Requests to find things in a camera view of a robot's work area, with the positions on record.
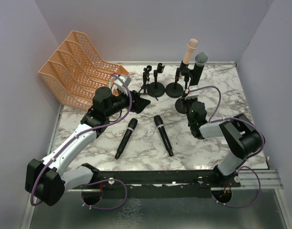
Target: black microphone stand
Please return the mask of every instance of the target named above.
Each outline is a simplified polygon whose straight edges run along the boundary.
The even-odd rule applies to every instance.
[[[151,71],[152,67],[151,65],[147,65],[146,68],[144,68],[144,72],[143,72],[143,85],[141,86],[141,89],[138,91],[139,94],[147,94],[147,95],[150,95],[151,97],[155,97],[156,100],[157,97],[152,94],[151,92],[148,91],[148,84],[147,82],[149,82],[149,73]]]
[[[157,74],[163,73],[165,65],[158,63],[156,70],[154,70],[155,81],[148,85],[148,93],[150,96],[161,97],[165,93],[165,87],[163,84],[157,82]]]
[[[186,114],[185,107],[183,106],[182,101],[185,98],[185,90],[188,88],[188,82],[189,82],[189,79],[192,78],[192,73],[191,73],[191,70],[187,66],[185,66],[183,67],[181,74],[184,76],[185,89],[182,93],[181,98],[177,99],[175,103],[175,108],[179,113]]]
[[[169,97],[179,98],[182,95],[183,87],[180,84],[178,84],[178,81],[179,81],[182,69],[187,66],[188,64],[184,64],[182,61],[180,67],[178,67],[176,70],[175,82],[170,83],[166,86],[165,91]]]

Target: white marble table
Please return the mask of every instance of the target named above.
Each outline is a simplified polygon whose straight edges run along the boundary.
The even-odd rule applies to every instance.
[[[139,90],[142,85],[144,65],[124,66],[130,73],[132,82],[130,90]],[[167,65],[159,75],[158,81],[165,86],[174,81],[176,65]],[[222,93],[222,100],[217,114],[213,118],[235,116],[244,113],[252,120],[248,103],[244,96],[235,66],[232,64],[209,64],[205,66],[200,80],[200,86],[215,85]],[[151,104],[140,114],[130,113],[125,120],[110,126],[106,131],[88,145],[68,169],[77,168],[83,163],[89,163],[100,170],[177,170],[177,169],[212,169],[229,151],[223,144],[223,137],[198,140],[190,133],[187,118],[175,110],[175,101],[166,94],[157,101],[148,95],[144,98]],[[215,89],[207,89],[200,93],[199,101],[204,102],[208,117],[214,111],[218,93]],[[54,149],[58,147],[77,127],[85,112],[64,107]],[[160,115],[173,147],[174,156],[170,157],[165,150],[158,130],[153,121],[155,115]],[[121,157],[114,158],[125,129],[131,118],[138,120]],[[267,168],[263,153],[251,158],[247,165],[252,168]]]

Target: white backdrop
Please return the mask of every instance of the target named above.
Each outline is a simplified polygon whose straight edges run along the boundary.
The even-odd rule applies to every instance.
[[[273,0],[35,0],[57,42],[88,34],[107,61],[181,61],[191,38],[209,61],[239,61]]]
[[[26,166],[49,144],[59,104],[38,71],[56,48],[34,0],[0,0],[0,229],[20,227]]]
[[[265,154],[278,168],[292,213],[292,0],[275,0],[238,65]]]

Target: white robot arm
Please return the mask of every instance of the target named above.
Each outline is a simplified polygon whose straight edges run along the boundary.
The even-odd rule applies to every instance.
[[[137,114],[150,104],[149,100],[141,98],[136,91],[129,91],[124,86],[129,84],[130,80],[125,79],[124,83],[117,78],[115,85],[118,88],[118,96],[112,95],[108,87],[98,88],[93,97],[92,107],[72,135],[41,161],[36,159],[30,161],[27,166],[25,190],[32,196],[52,206],[61,198],[64,191],[89,183],[94,171],[82,165],[65,172],[68,165],[110,125],[111,115],[130,107],[130,103],[130,111]]]
[[[185,91],[182,106],[185,108],[188,126],[195,138],[224,137],[230,152],[214,167],[214,172],[223,179],[236,169],[264,144],[263,135],[244,115],[239,114],[226,120],[211,122],[206,120],[205,105],[198,101],[198,86],[190,86]]]

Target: silver microphone grille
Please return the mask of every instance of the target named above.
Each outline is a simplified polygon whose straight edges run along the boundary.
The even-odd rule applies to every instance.
[[[195,57],[196,65],[204,66],[208,59],[209,57],[205,52],[199,52]]]

